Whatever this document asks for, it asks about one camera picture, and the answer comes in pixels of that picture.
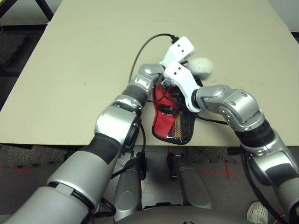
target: floor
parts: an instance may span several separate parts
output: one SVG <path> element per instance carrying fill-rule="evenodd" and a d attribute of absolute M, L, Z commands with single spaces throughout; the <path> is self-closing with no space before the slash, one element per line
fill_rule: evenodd
<path fill-rule="evenodd" d="M 64 160 L 66 151 L 49 149 L 43 147 L 33 148 L 33 153 L 22 153 L 28 149 L 17 149 L 2 146 L 0 149 L 0 215 L 13 214 L 17 209 L 41 186 L 44 186 L 47 178 L 59 167 Z M 174 154 L 189 154 L 188 147 L 171 147 Z M 135 148 L 135 152 L 140 151 L 140 147 Z M 299 158 L 299 148 L 292 148 L 293 153 Z M 37 162 L 38 157 L 41 163 L 16 165 L 17 161 Z M 142 206 L 155 205 L 157 202 L 170 202 L 172 204 L 182 204 L 178 182 L 170 181 L 168 178 L 168 168 L 166 164 L 167 147 L 146 147 L 147 177 L 142 181 Z M 123 155 L 118 161 L 115 170 L 123 167 L 129 159 L 129 154 Z M 213 201 L 213 209 L 226 212 L 232 216 L 246 218 L 246 212 L 250 204 L 256 201 L 256 197 L 250 188 L 242 166 L 239 162 L 228 162 L 227 170 L 225 161 L 194 163 L 194 167 L 205 182 Z M 211 174 L 211 172 L 228 171 L 230 174 Z M 104 197 L 113 201 L 117 178 L 113 179 L 104 193 Z M 282 212 L 272 188 L 262 186 L 256 182 L 264 193 L 270 204 Z M 99 218 L 94 223 L 113 223 L 112 218 Z"/>
<path fill-rule="evenodd" d="M 43 31 L 26 31 L 29 35 L 28 43 L 16 60 L 5 67 L 8 75 L 0 75 L 0 110 L 42 33 Z M 214 209 L 246 218 L 247 208 L 256 197 L 245 178 L 238 156 L 228 156 L 223 147 L 171 147 L 171 151 L 175 154 L 185 153 L 193 162 L 210 191 Z M 298 158 L 298 147 L 293 148 L 293 152 Z M 146 179 L 142 181 L 143 206 L 157 202 L 182 203 L 178 182 L 168 178 L 167 153 L 167 147 L 146 147 L 148 170 Z M 45 185 L 47 178 L 64 161 L 66 154 L 65 150 L 49 147 L 22 149 L 0 145 L 0 215 L 16 212 L 38 187 Z M 128 154 L 122 156 L 115 170 L 122 168 L 128 158 Z M 209 171 L 227 171 L 225 161 L 228 161 L 229 176 L 210 174 Z M 106 189 L 104 197 L 109 201 L 113 201 L 116 184 L 117 178 Z M 259 183 L 257 185 L 274 208 L 281 211 L 273 190 Z M 113 223 L 113 220 L 101 218 L 95 220 L 95 223 L 107 224 Z"/>

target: gray carpet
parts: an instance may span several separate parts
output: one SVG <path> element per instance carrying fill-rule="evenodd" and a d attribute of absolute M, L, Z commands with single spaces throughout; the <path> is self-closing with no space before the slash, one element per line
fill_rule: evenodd
<path fill-rule="evenodd" d="M 1 34 L 0 66 L 8 66 L 17 57 L 28 38 L 26 34 Z"/>

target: red tape mark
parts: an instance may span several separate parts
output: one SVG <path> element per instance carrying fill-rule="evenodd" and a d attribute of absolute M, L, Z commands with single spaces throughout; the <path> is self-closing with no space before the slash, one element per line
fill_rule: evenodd
<path fill-rule="evenodd" d="M 16 169 L 16 168 L 11 169 L 11 171 L 14 171 L 14 172 L 22 172 L 22 173 L 32 173 L 31 170 L 26 170 L 26 169 Z"/>
<path fill-rule="evenodd" d="M 228 171 L 228 162 L 224 162 L 225 171 L 202 171 L 202 174 L 225 174 L 227 179 L 229 180 L 229 175 L 235 174 L 235 172 Z"/>
<path fill-rule="evenodd" d="M 202 171 L 202 174 L 235 174 L 235 172 L 225 172 L 225 171 Z"/>
<path fill-rule="evenodd" d="M 229 173 L 228 173 L 228 162 L 227 161 L 224 161 L 224 165 L 225 165 L 225 170 L 226 170 L 226 177 L 228 178 L 229 180 Z"/>

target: white ball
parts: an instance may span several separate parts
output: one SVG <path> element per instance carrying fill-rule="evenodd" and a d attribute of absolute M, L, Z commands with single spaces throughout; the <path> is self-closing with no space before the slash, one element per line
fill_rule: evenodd
<path fill-rule="evenodd" d="M 194 76 L 199 76 L 203 79 L 212 73 L 214 65 L 208 58 L 197 57 L 189 61 L 186 68 L 189 69 Z"/>

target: white object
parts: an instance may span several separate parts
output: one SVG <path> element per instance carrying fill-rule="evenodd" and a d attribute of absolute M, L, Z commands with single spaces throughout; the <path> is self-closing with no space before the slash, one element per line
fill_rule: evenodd
<path fill-rule="evenodd" d="M 199 112 L 200 109 L 192 105 L 192 93 L 200 88 L 196 84 L 192 73 L 178 62 L 172 62 L 164 71 L 164 78 L 171 80 L 171 83 L 177 85 L 182 91 L 187 108 L 192 112 Z"/>
<path fill-rule="evenodd" d="M 253 202 L 247 211 L 247 221 L 268 224 L 268 210 L 260 202 Z"/>
<path fill-rule="evenodd" d="M 194 53 L 194 46 L 187 37 L 182 36 L 168 48 L 164 59 L 160 62 L 164 67 L 168 67 L 171 62 L 183 62 L 188 56 Z"/>
<path fill-rule="evenodd" d="M 204 79 L 212 73 L 214 64 L 208 58 L 197 57 L 188 62 L 186 68 L 189 69 L 193 75 Z"/>

